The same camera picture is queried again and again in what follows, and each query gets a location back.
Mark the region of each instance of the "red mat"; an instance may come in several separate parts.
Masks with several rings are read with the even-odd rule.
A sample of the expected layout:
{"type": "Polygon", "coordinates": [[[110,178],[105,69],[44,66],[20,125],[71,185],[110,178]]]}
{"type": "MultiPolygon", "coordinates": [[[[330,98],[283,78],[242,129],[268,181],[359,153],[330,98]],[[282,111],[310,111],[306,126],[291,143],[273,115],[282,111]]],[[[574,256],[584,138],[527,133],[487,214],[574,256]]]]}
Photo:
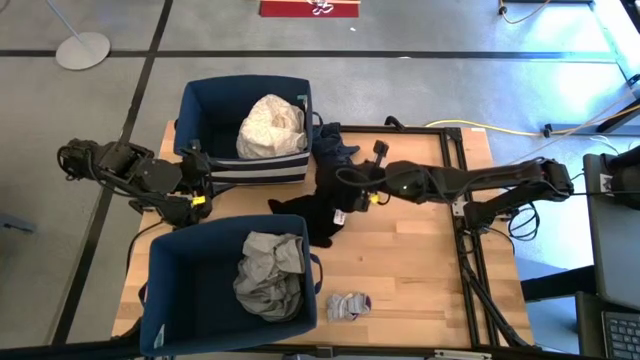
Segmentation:
{"type": "Polygon", "coordinates": [[[328,14],[313,15],[315,5],[307,2],[262,1],[260,15],[264,17],[358,17],[360,4],[331,4],[333,10],[328,14]]]}

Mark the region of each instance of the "wooden table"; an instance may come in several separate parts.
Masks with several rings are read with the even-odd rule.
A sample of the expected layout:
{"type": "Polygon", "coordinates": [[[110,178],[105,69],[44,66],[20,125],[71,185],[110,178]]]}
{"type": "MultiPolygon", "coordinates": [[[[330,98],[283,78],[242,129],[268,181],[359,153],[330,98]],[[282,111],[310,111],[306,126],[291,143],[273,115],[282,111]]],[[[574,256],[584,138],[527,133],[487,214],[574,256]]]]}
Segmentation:
{"type": "MultiPolygon", "coordinates": [[[[493,165],[486,133],[463,129],[469,169],[493,165]]],[[[173,154],[173,122],[167,124],[160,158],[179,161],[173,154]]],[[[387,162],[410,160],[442,166],[437,136],[343,133],[345,144],[360,145],[353,160],[372,160],[376,139],[386,141],[387,162]]],[[[270,214],[267,199],[288,200],[315,189],[315,165],[311,161],[306,182],[293,185],[244,186],[214,199],[208,220],[247,214],[270,214]]],[[[495,196],[492,191],[474,194],[476,200],[495,196]]],[[[145,214],[140,228],[158,221],[145,214]]],[[[504,230],[503,224],[494,227],[504,230]]],[[[161,225],[141,236],[134,248],[113,335],[129,330],[142,315],[137,293],[147,281],[149,245],[170,231],[161,225]]],[[[313,248],[324,266],[324,286],[318,294],[318,327],[282,341],[284,344],[334,346],[461,347],[470,346],[460,273],[447,205],[415,205],[391,199],[386,206],[371,206],[367,213],[347,216],[345,227],[333,236],[329,249],[313,248]],[[355,322],[327,323],[326,299],[333,293],[365,292],[373,310],[355,322]]],[[[492,298],[509,323],[529,343],[529,327],[511,244],[500,235],[482,236],[492,298]]],[[[314,277],[318,278],[314,268],[314,277]]],[[[476,299],[480,337],[487,343],[482,305],[476,299]]]]}

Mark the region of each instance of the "floor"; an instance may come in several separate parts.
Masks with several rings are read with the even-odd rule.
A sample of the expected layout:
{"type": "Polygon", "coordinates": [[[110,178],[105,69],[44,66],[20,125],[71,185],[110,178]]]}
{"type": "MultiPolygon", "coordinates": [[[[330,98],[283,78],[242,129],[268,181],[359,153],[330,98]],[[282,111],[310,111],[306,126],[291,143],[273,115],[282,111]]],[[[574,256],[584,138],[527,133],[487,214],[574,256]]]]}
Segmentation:
{"type": "MultiPolygon", "coordinates": [[[[131,141],[157,150],[190,80],[247,73],[307,78],[316,110],[326,121],[345,124],[380,124],[393,114],[407,125],[465,119],[535,132],[551,122],[582,123],[626,97],[606,112],[612,114],[634,99],[625,76],[639,69],[635,47],[628,50],[638,34],[623,21],[608,27],[605,20],[617,19],[621,10],[615,0],[597,0],[593,10],[551,4],[518,25],[506,24],[496,16],[497,2],[486,1],[363,0],[358,19],[261,18],[257,0],[166,1],[171,3],[166,28],[153,41],[164,0],[57,0],[78,30],[111,40],[113,55],[82,72],[54,62],[53,50],[69,33],[45,2],[14,0],[0,13],[0,143],[7,150],[0,153],[0,210],[38,226],[34,235],[0,230],[0,348],[50,341],[97,205],[98,186],[65,181],[56,150],[76,137],[115,140],[126,119],[134,125],[131,141]],[[612,40],[616,31],[624,37],[612,40]],[[145,65],[142,52],[150,44],[159,52],[145,65]],[[176,55],[182,50],[213,52],[176,55]],[[237,57],[214,57],[224,50],[237,50],[237,57]],[[251,57],[247,50],[338,52],[251,57]],[[411,58],[398,58],[403,54],[411,58]],[[144,93],[136,93],[147,76],[144,93]]],[[[509,5],[509,15],[517,18],[536,6],[509,5]]],[[[497,132],[489,140],[496,164],[549,142],[497,132]]],[[[623,151],[634,140],[611,142],[623,151]]],[[[538,155],[567,164],[575,175],[582,155],[610,151],[588,138],[566,138],[538,155]]],[[[576,186],[584,188],[580,179],[576,186]]],[[[591,264],[585,200],[538,208],[537,239],[516,244],[523,278],[540,276],[539,264],[591,264]]],[[[69,341],[109,337],[138,222],[126,201],[113,199],[69,341]]],[[[538,334],[546,330],[537,326],[534,335],[542,342],[538,334]]]]}

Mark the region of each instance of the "blue fabric basket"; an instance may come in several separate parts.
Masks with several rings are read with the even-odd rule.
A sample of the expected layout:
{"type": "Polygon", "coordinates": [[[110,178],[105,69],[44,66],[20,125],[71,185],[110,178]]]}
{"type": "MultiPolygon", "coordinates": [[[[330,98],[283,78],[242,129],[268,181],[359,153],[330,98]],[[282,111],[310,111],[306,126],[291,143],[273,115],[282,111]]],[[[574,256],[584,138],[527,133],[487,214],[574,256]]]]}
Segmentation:
{"type": "Polygon", "coordinates": [[[214,181],[232,184],[302,182],[311,151],[313,109],[308,80],[285,76],[240,75],[191,81],[184,89],[176,127],[174,152],[200,140],[225,169],[214,171],[214,181]],[[299,153],[265,159],[240,159],[236,140],[242,121],[262,97],[274,94],[305,113],[307,148],[299,153]]]}
{"type": "Polygon", "coordinates": [[[303,334],[316,327],[316,293],[309,238],[303,218],[252,215],[184,228],[153,241],[140,351],[169,356],[250,348],[303,334]],[[248,313],[236,299],[233,281],[242,246],[251,231],[303,237],[304,303],[290,321],[271,323],[248,313]]]}

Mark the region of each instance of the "round white base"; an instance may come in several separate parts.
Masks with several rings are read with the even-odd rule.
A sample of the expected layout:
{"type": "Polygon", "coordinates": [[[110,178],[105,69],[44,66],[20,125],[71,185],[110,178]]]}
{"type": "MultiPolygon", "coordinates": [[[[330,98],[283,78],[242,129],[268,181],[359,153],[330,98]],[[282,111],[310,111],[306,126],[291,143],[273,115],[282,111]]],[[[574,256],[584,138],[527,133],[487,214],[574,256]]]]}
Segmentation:
{"type": "Polygon", "coordinates": [[[56,61],[68,70],[84,70],[98,65],[109,55],[111,43],[99,33],[79,34],[82,42],[75,36],[65,40],[56,51],[56,61]]]}

